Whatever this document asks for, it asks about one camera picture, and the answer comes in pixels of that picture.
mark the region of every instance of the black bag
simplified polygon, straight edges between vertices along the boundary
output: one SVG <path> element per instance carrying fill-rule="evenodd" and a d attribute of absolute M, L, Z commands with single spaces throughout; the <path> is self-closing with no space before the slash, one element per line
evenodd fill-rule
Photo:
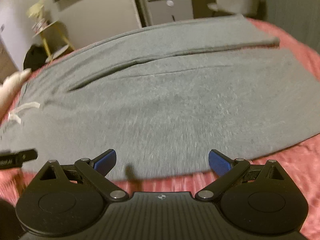
<path fill-rule="evenodd" d="M 26 54 L 23 69 L 31 68 L 32 71 L 36 71 L 45 65 L 47 57 L 44 47 L 33 44 Z"/>

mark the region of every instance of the white wall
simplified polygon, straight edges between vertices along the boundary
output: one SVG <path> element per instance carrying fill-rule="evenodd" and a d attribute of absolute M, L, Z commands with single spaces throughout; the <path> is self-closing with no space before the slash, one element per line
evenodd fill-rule
<path fill-rule="evenodd" d="M 0 26 L 4 24 L 1 39 L 12 60 L 23 68 L 26 52 L 33 43 L 39 43 L 26 11 L 39 0 L 0 0 Z M 60 20 L 68 30 L 69 39 L 76 48 L 140 27 L 134 0 L 45 0 L 52 20 Z"/>

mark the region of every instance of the door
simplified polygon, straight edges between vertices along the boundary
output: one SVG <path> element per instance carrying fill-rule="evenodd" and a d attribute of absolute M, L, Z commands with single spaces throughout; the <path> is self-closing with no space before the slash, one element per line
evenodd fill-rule
<path fill-rule="evenodd" d="M 0 39 L 0 82 L 3 84 L 5 78 L 16 71 L 17 68 L 5 50 L 5 47 Z"/>

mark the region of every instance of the wooden stool leg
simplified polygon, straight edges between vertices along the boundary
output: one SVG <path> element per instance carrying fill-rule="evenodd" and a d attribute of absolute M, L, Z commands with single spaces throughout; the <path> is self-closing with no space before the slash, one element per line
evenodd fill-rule
<path fill-rule="evenodd" d="M 67 39 L 67 37 L 60 31 L 60 29 L 59 29 L 56 25 L 54 25 L 54 27 L 57 29 L 57 31 L 58 31 L 60 37 L 62 38 L 62 40 L 63 40 L 66 44 L 68 44 L 69 47 L 70 47 L 73 51 L 75 51 L 75 50 L 76 50 L 75 47 L 71 44 L 71 42 Z"/>
<path fill-rule="evenodd" d="M 47 40 L 46 40 L 45 36 L 44 36 L 42 33 L 40 33 L 40 37 L 41 37 L 41 39 L 42 39 L 45 52 L 47 53 L 47 55 L 48 55 L 48 57 L 49 57 L 49 59 L 50 59 L 50 62 L 52 62 L 52 55 L 51 55 L 51 52 L 50 52 L 50 49 L 49 49 Z"/>

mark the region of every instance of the yellow stool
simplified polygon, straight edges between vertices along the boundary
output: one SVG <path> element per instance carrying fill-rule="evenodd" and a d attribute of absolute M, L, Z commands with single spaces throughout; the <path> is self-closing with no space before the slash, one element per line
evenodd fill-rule
<path fill-rule="evenodd" d="M 68 48 L 71 48 L 72 51 L 75 51 L 75 47 L 71 44 L 71 42 L 67 39 L 67 37 L 61 32 L 61 30 L 59 29 L 59 27 L 57 26 L 58 21 L 55 21 L 51 24 L 49 24 L 47 27 L 43 28 L 41 31 L 37 32 L 35 36 L 40 35 L 45 52 L 48 55 L 48 59 L 50 62 L 52 62 L 54 59 L 56 59 L 57 57 L 59 57 L 62 53 L 64 53 Z M 49 27 L 53 26 L 57 31 L 59 36 L 61 37 L 61 39 L 66 43 L 66 46 L 64 46 L 62 49 L 59 49 L 58 51 L 56 51 L 54 54 L 51 54 L 49 46 L 48 46 L 48 42 L 46 37 L 44 36 L 44 30 L 47 30 Z"/>

